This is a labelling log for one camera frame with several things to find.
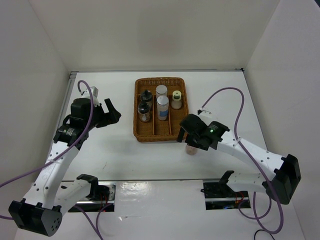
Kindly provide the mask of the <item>blue label shaker silver lid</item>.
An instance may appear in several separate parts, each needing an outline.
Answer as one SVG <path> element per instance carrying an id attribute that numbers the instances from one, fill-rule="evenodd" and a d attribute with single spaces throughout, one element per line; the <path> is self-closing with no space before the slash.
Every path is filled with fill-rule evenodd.
<path id="1" fill-rule="evenodd" d="M 168 89 L 165 85 L 158 85 L 156 87 L 156 98 L 160 97 L 160 96 L 167 96 L 168 93 Z"/>

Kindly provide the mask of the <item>black top glass condiment bottle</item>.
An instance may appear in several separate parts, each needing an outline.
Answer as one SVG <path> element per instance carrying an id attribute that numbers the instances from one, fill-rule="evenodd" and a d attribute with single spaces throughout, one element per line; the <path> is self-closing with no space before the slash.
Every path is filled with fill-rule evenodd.
<path id="1" fill-rule="evenodd" d="M 151 118 L 151 110 L 150 110 L 150 106 L 145 102 L 142 101 L 138 107 L 137 107 L 137 111 L 138 111 L 138 116 L 141 122 L 148 122 Z"/>

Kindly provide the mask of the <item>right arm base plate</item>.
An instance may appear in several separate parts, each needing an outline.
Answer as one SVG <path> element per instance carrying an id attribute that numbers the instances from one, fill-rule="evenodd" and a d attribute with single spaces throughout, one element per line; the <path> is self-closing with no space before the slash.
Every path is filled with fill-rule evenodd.
<path id="1" fill-rule="evenodd" d="M 218 180 L 204 181 L 200 192 L 204 195 L 206 210 L 232 210 L 239 205 L 245 209 L 251 208 L 247 191 L 235 192 Z"/>

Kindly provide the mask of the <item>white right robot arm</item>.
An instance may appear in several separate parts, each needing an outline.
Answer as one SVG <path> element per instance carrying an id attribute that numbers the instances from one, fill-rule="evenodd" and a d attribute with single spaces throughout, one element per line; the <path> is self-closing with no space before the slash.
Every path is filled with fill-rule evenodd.
<path id="1" fill-rule="evenodd" d="M 219 184 L 223 196 L 229 197 L 240 191 L 261 192 L 282 205 L 290 203 L 301 180 L 299 161 L 295 156 L 272 153 L 236 137 L 232 130 L 218 121 L 206 124 L 199 115 L 188 114 L 179 125 L 178 142 L 182 142 L 182 136 L 186 134 L 188 146 L 204 151 L 214 149 L 258 169 L 256 174 L 226 171 Z"/>

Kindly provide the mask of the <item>pink lid spice jar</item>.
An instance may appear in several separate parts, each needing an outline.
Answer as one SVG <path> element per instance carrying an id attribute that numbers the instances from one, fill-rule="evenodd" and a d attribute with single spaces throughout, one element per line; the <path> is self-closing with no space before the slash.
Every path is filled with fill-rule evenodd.
<path id="1" fill-rule="evenodd" d="M 198 149 L 193 146 L 187 145 L 185 147 L 185 152 L 190 156 L 194 156 L 198 152 Z"/>

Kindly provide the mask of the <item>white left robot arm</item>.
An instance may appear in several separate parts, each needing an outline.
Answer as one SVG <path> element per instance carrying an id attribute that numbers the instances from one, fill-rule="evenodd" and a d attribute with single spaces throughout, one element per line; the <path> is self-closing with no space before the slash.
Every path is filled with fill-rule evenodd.
<path id="1" fill-rule="evenodd" d="M 108 112 L 89 98 L 73 101 L 70 114 L 55 133 L 44 168 L 22 200 L 12 201 L 8 208 L 18 228 L 51 237 L 59 229 L 63 215 L 81 199 L 108 202 L 109 187 L 100 185 L 97 177 L 84 173 L 58 193 L 66 171 L 88 139 L 89 131 L 119 122 L 121 114 L 111 100 L 107 98 L 104 102 Z"/>

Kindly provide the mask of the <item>yellow lid spice jar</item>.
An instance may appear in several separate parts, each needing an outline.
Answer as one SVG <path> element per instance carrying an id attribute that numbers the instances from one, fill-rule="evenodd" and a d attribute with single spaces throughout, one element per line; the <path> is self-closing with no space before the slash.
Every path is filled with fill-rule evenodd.
<path id="1" fill-rule="evenodd" d="M 179 90 L 175 90 L 172 93 L 171 107 L 174 110 L 179 110 L 182 107 L 182 93 Z"/>

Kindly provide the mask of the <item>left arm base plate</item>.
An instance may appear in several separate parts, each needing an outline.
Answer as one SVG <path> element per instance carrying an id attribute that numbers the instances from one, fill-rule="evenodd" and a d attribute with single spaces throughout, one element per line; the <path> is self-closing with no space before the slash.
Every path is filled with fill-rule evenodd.
<path id="1" fill-rule="evenodd" d="M 116 182 L 99 181 L 99 190 L 94 196 L 83 197 L 75 205 L 86 213 L 114 212 L 116 199 Z"/>

